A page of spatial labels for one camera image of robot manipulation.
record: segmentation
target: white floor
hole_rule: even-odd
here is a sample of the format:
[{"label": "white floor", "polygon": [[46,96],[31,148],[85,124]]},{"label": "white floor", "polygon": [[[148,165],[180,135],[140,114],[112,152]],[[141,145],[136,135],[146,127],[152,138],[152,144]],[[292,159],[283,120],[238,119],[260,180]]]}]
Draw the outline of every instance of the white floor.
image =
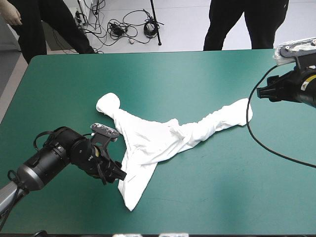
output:
[{"label": "white floor", "polygon": [[[146,9],[151,13],[150,0],[106,0],[106,7],[102,10],[105,15],[103,27],[115,18],[119,21],[132,10]],[[157,20],[164,23],[161,26],[161,42],[157,39],[149,44],[134,43],[121,39],[113,46],[104,46],[105,53],[126,52],[168,52],[168,51],[199,51],[203,48],[204,37],[209,26],[208,10],[210,0],[154,0]],[[285,22],[276,33],[275,47],[285,41],[316,37],[316,0],[290,0]],[[126,20],[140,24],[144,22],[144,13],[134,13]],[[93,47],[100,47],[101,43],[92,35],[88,36]],[[138,40],[146,41],[142,28],[139,28]],[[244,18],[237,22],[227,35],[224,50],[250,49],[250,39]],[[26,69],[26,62],[22,57],[9,79],[0,97],[0,121],[15,93],[15,90]]]}]

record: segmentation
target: table surface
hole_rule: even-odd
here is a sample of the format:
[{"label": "table surface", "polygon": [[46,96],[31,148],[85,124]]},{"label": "table surface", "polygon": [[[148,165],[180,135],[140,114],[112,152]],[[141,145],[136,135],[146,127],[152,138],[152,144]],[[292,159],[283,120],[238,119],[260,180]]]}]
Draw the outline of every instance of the table surface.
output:
[{"label": "table surface", "polygon": [[[199,121],[248,97],[272,67],[273,50],[50,55],[32,60],[0,125],[0,187],[9,169],[35,153],[42,131],[68,126],[89,133],[113,121],[95,110],[113,92],[121,108],[160,122]],[[293,65],[271,75],[288,72]],[[254,98],[253,132],[269,147],[316,163],[315,109]],[[109,145],[122,160],[122,136]],[[113,185],[67,166],[43,190],[12,211],[4,233],[55,234],[314,234],[316,170],[278,158],[257,145],[246,127],[218,132],[194,149],[158,164],[136,208]]]}]

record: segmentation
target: human hand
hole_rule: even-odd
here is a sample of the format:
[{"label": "human hand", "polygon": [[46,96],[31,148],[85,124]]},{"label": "human hand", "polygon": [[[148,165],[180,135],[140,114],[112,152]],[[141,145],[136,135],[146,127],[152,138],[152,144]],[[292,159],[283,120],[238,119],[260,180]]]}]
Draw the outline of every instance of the human hand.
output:
[{"label": "human hand", "polygon": [[6,23],[13,26],[22,25],[19,11],[7,0],[0,1],[0,13]]}]

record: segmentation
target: white cloth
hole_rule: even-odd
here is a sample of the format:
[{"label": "white cloth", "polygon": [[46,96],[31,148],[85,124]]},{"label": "white cloth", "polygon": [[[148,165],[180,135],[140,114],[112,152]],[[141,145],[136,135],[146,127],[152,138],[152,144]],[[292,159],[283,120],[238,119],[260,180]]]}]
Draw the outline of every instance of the white cloth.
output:
[{"label": "white cloth", "polygon": [[[241,99],[209,114],[199,122],[179,125],[177,119],[160,123],[147,121],[119,108],[119,98],[108,93],[101,97],[96,109],[114,120],[115,127],[124,136],[126,152],[122,170],[127,173],[120,180],[118,189],[126,207],[132,211],[145,190],[159,161],[172,158],[175,154],[193,148],[205,141],[216,131],[234,125],[246,124],[248,99]],[[252,110],[249,107],[249,120]]]}]

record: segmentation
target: person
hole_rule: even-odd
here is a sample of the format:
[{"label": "person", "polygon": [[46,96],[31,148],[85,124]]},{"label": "person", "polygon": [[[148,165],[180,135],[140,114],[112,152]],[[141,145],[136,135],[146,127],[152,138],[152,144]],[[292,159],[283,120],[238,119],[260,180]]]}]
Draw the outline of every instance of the person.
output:
[{"label": "person", "polygon": [[0,13],[19,35],[18,42],[27,63],[36,55],[47,54],[42,20],[78,53],[94,53],[62,0],[0,0]]},{"label": "person", "polygon": [[227,33],[243,13],[252,49],[273,48],[287,8],[288,0],[211,0],[203,50],[222,50]]}]

